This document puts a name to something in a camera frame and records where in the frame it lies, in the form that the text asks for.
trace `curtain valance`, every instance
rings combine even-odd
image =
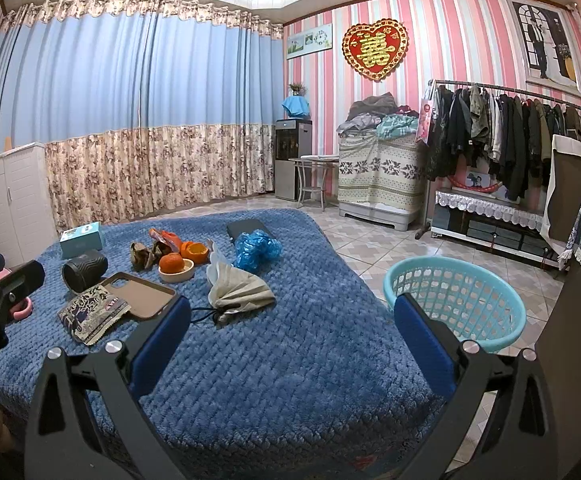
[[[228,7],[216,7],[214,4],[200,4],[197,0],[46,0],[36,6],[27,4],[18,10],[11,10],[4,17],[2,30],[7,32],[14,25],[32,27],[35,22],[48,23],[52,19],[63,22],[67,16],[81,18],[88,14],[97,18],[104,13],[119,16],[125,13],[142,16],[152,12],[164,17],[177,16],[180,20],[195,19],[199,23],[212,22],[213,25],[225,25],[228,28],[240,27],[258,32],[260,36],[271,36],[280,40],[283,35],[281,23],[270,23],[246,10],[229,10]]]

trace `beige bowl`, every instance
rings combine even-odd
[[[190,280],[195,275],[195,263],[192,260],[184,258],[184,270],[182,272],[175,272],[174,274],[167,274],[162,272],[162,268],[159,267],[159,278],[164,283],[179,283]]]

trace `gold chinese character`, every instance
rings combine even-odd
[[[376,64],[379,66],[387,65],[390,60],[388,53],[395,51],[393,45],[388,46],[383,32],[378,32],[375,36],[365,34],[359,42],[361,43],[361,54],[357,54],[356,57],[367,68],[373,68]]]

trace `silver lace tablecloth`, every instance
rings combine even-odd
[[[480,198],[475,195],[463,194],[449,189],[437,190],[435,193],[435,203],[448,206],[452,209],[459,209],[460,211],[468,211],[470,213],[496,218],[497,220],[528,227],[535,231],[541,231],[541,224],[544,218],[542,214],[524,211],[514,205]]]

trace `white cabinet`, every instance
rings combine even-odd
[[[42,144],[0,154],[0,253],[7,267],[39,256],[57,240]]]

